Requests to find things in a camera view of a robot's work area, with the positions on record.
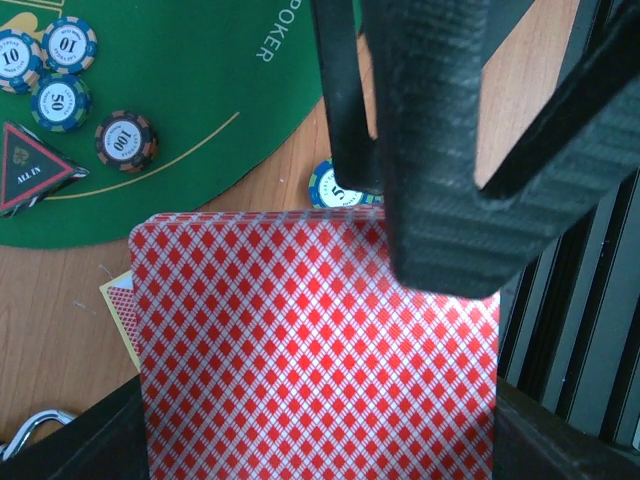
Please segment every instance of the checkered card back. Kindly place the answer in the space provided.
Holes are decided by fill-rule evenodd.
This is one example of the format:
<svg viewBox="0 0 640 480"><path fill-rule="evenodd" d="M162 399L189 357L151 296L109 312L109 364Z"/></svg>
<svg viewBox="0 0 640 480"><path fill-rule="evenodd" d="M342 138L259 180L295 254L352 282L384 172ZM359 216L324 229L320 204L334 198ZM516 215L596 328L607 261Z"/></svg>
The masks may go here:
<svg viewBox="0 0 640 480"><path fill-rule="evenodd" d="M381 210L159 215L130 248L152 478L491 475L498 296L402 288Z"/></svg>

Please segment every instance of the wooden surface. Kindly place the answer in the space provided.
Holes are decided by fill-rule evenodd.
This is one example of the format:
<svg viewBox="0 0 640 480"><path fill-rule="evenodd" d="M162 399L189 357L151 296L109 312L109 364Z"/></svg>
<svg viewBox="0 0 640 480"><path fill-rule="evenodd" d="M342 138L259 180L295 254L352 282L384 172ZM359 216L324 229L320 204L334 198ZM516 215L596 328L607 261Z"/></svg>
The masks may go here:
<svg viewBox="0 0 640 480"><path fill-rule="evenodd" d="M578 0L537 0L487 63L479 163L483 184L551 95ZM369 104L371 69L361 48ZM313 167L330 155L323 103L267 161L205 210L310 206ZM80 413L136 375L98 291L129 269L125 240L43 252L0 248L0 439L46 408Z"/></svg>

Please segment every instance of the green and blue poker chip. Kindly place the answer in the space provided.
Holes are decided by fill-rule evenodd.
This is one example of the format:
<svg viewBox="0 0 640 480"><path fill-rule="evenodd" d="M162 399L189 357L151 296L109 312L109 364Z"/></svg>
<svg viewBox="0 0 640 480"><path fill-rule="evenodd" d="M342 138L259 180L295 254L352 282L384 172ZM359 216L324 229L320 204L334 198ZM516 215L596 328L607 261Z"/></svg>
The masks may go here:
<svg viewBox="0 0 640 480"><path fill-rule="evenodd" d="M318 165L309 179L309 198L315 208L351 207L382 203L382 197L347 190L336 183L331 159Z"/></svg>
<svg viewBox="0 0 640 480"><path fill-rule="evenodd" d="M98 53L96 32L78 17L62 17L50 24L42 38L47 66L57 73L87 70Z"/></svg>
<svg viewBox="0 0 640 480"><path fill-rule="evenodd" d="M0 31L0 88L27 93L45 74L44 53L36 40L15 28Z"/></svg>
<svg viewBox="0 0 640 480"><path fill-rule="evenodd" d="M40 79L31 95L31 113L50 132L71 132L91 113L89 87L73 75L53 73Z"/></svg>

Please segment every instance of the green poker mat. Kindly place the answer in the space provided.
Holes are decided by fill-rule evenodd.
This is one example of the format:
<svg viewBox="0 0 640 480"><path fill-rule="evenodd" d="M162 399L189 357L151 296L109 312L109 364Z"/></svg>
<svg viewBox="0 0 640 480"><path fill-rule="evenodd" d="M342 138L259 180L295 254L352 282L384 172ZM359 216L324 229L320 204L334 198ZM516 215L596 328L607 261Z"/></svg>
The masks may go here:
<svg viewBox="0 0 640 480"><path fill-rule="evenodd" d="M485 61L532 3L492 2ZM33 119L30 95L0 91L0 121L24 125L91 173L0 218L0 245L94 245L155 213L195 210L273 153L321 95L309 0L0 0L0 29L38 40L61 16L84 19L98 36L81 75L94 97L90 119L50 133ZM96 156L95 129L115 110L144 115L158 132L159 155L141 173Z"/></svg>

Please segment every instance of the poker chip numbered 5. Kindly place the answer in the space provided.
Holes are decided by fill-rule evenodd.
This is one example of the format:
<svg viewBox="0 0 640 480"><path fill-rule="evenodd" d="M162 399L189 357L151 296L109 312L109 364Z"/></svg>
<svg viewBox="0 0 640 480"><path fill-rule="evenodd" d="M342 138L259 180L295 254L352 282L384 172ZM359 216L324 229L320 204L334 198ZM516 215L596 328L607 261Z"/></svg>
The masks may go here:
<svg viewBox="0 0 640 480"><path fill-rule="evenodd" d="M382 197L347 190L336 183L331 159L316 167L309 180L309 198L315 208L352 207L382 203Z"/></svg>
<svg viewBox="0 0 640 480"><path fill-rule="evenodd" d="M148 167L158 151L158 138L142 115L125 110L109 115L95 134L98 158L108 167L135 173Z"/></svg>
<svg viewBox="0 0 640 480"><path fill-rule="evenodd" d="M96 32L77 17L62 17L44 32L42 46L46 63L58 73L76 74L87 70L98 52Z"/></svg>
<svg viewBox="0 0 640 480"><path fill-rule="evenodd" d="M0 88L29 92L44 74L43 57L38 42L22 30L0 31Z"/></svg>
<svg viewBox="0 0 640 480"><path fill-rule="evenodd" d="M42 77L31 96L31 113L38 125L51 132L71 132L91 113L89 87L73 75L54 73Z"/></svg>

